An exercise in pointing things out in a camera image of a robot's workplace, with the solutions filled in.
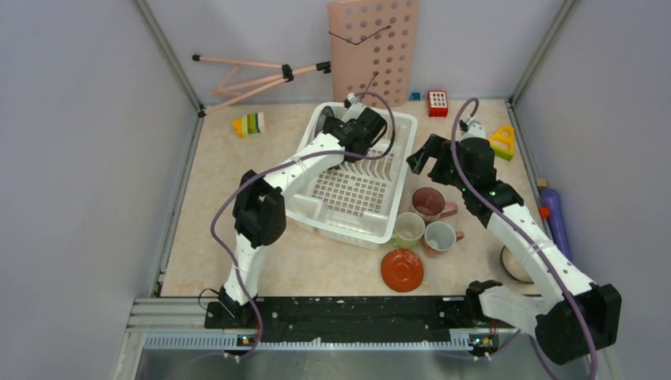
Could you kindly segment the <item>pink patterned mug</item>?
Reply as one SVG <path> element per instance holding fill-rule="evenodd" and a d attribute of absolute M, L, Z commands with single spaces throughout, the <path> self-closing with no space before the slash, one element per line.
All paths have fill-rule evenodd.
<path fill-rule="evenodd" d="M 445 200 L 435 188 L 419 188 L 411 197 L 410 211 L 417 214 L 426 225 L 438 220 L 454 216 L 458 205 Z"/>

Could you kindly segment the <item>white plate green patterned rim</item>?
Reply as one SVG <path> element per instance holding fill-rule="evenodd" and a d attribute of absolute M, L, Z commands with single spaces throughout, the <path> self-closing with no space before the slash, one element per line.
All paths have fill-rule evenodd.
<path fill-rule="evenodd" d="M 332 107 L 330 106 L 325 106 L 321 109 L 320 114 L 317 118 L 316 126 L 315 126 L 315 135 L 320 134 L 323 130 L 326 124 L 329 122 L 333 121 L 335 119 L 335 113 Z"/>

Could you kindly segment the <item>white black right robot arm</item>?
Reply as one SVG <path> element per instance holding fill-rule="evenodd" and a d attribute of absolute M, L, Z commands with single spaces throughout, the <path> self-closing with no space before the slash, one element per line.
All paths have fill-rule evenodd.
<path fill-rule="evenodd" d="M 462 136 L 450 141 L 432 134 L 406 162 L 420 174 L 461 192 L 468 212 L 497 237 L 525 269 L 542 298 L 534 299 L 488 280 L 472 282 L 464 316 L 474 326 L 490 320 L 534 338 L 542 352 L 563 365 L 617 341 L 622 297 L 611 284 L 598 285 L 564 256 L 535 221 L 514 188 L 497 178 L 495 152 L 483 128 L 461 122 Z"/>

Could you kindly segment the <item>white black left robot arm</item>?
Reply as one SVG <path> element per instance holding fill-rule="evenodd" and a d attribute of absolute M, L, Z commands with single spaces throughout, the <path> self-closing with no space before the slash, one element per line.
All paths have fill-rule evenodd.
<path fill-rule="evenodd" d="M 286 199 L 323 171 L 344 161 L 371 160 L 368 154 L 386 132 L 396 133 L 393 116 L 384 118 L 371 108 L 354 118 L 326 116 L 322 130 L 297 155 L 261 173 L 249 170 L 231 195 L 236 248 L 226 247 L 233 262 L 219 302 L 224 318 L 235 327 L 248 325 L 266 248 L 286 229 Z"/>

